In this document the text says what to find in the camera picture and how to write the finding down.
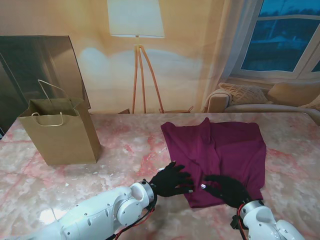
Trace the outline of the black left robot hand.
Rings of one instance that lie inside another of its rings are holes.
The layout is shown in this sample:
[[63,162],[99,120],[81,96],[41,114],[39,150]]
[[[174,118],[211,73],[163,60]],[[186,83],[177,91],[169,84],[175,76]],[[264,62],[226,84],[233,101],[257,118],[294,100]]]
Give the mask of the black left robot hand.
[[173,161],[159,171],[149,182],[153,193],[161,197],[190,194],[194,191],[191,174],[183,171],[184,165],[176,165]]

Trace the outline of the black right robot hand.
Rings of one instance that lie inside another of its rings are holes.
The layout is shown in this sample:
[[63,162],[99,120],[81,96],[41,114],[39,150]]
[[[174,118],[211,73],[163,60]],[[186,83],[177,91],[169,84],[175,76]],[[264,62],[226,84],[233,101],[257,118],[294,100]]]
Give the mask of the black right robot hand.
[[217,183],[217,186],[201,184],[200,187],[232,208],[239,209],[253,200],[242,183],[235,178],[213,174],[205,176],[204,180]]

